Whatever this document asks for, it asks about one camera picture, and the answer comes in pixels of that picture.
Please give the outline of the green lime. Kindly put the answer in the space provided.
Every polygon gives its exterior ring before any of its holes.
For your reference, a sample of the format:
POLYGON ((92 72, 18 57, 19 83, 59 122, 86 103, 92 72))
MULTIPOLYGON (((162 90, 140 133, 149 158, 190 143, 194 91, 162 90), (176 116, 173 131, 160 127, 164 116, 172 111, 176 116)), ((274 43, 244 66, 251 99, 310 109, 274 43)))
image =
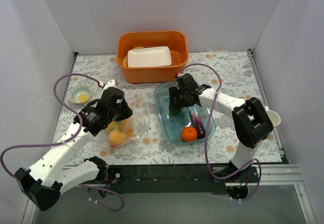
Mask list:
POLYGON ((181 110, 181 108, 170 109, 170 114, 176 116, 181 112, 181 110))

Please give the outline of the orange ginger root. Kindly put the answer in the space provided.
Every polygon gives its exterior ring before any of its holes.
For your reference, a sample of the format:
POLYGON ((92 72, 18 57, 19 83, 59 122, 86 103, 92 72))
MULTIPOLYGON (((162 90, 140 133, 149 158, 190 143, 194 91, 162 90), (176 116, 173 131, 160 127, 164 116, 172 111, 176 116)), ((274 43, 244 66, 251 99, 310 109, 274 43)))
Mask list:
POLYGON ((132 120, 130 118, 119 122, 119 130, 125 134, 126 138, 135 137, 132 120))

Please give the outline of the clear zip top bag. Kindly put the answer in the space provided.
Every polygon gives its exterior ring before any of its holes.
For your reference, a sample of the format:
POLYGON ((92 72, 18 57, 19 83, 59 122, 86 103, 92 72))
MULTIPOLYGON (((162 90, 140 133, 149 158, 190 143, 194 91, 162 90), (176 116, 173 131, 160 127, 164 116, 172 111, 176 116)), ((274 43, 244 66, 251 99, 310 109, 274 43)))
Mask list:
MULTIPOLYGON (((147 106, 147 103, 143 96, 129 98, 127 100, 127 104, 132 110, 133 114, 129 117, 132 120, 132 126, 134 128, 135 137, 133 138, 126 138, 124 144, 118 148, 123 147, 124 145, 134 142, 140 138, 141 134, 149 128, 151 117, 150 112, 147 106)), ((108 134, 107 134, 107 143, 105 147, 108 150, 114 150, 117 148, 111 148, 108 143, 108 134)))

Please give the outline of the yellow peach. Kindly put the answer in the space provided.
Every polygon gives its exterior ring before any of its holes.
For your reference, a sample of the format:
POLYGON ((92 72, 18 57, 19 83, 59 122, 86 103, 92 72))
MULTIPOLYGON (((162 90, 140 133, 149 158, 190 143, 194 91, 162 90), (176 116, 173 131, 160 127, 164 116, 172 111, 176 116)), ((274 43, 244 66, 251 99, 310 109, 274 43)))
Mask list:
POLYGON ((118 148, 124 144, 126 140, 126 135, 119 131, 113 130, 108 136, 108 143, 111 148, 118 148))

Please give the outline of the purple eggplant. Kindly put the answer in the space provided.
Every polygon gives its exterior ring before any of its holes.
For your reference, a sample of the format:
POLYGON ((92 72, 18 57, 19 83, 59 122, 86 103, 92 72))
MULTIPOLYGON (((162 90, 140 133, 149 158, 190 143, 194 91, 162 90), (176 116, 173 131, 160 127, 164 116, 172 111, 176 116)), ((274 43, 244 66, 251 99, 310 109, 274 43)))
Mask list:
POLYGON ((200 118, 198 117, 198 115, 195 112, 191 111, 190 115, 192 118, 193 126, 197 131, 197 138, 198 139, 204 138, 206 136, 206 131, 205 131, 202 121, 200 120, 200 118))

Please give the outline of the orange tangerine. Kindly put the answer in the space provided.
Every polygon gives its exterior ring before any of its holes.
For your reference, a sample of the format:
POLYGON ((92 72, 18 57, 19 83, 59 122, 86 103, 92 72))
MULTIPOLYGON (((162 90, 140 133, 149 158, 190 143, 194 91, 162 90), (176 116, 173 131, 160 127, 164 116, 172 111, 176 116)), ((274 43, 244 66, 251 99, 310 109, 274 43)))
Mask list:
POLYGON ((185 127, 181 131, 181 139, 184 142, 192 142, 197 140, 198 138, 198 132, 194 127, 185 127))

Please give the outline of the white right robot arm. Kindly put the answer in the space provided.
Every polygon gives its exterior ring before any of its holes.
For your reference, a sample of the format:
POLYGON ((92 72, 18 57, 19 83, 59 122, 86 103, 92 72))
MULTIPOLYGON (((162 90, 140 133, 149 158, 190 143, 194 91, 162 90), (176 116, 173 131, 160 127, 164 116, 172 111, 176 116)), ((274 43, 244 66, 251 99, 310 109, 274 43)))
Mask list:
POLYGON ((233 119, 239 143, 230 160, 233 167, 229 176, 235 182, 243 181, 259 145, 281 123, 279 114, 263 106, 258 98, 244 100, 220 93, 206 84, 198 85, 188 73, 176 78, 176 82, 176 86, 169 88, 170 112, 199 105, 233 119))

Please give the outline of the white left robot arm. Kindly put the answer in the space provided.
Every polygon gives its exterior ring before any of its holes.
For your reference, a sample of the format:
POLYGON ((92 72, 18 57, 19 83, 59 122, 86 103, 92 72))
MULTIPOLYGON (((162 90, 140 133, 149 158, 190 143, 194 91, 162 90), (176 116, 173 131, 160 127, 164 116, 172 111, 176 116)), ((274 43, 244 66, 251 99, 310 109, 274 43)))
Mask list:
POLYGON ((85 159, 81 165, 65 169, 66 164, 112 121, 122 121, 133 114, 125 94, 116 87, 107 87, 101 98, 89 102, 73 119, 58 145, 52 147, 29 168, 19 168, 14 177, 21 191, 45 211, 67 190, 87 181, 103 183, 108 165, 99 157, 85 159))

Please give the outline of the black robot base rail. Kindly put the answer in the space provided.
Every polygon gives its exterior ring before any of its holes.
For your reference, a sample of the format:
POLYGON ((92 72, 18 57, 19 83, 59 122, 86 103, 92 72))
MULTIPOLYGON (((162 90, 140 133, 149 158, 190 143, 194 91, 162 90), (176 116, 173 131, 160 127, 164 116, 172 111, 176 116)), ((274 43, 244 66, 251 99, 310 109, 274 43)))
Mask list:
POLYGON ((260 175, 255 166, 235 176, 218 180, 210 175, 204 164, 189 165, 115 165, 108 169, 108 179, 95 184, 87 192, 104 199, 112 190, 118 194, 138 193, 211 193, 245 198, 248 184, 257 183, 260 175))

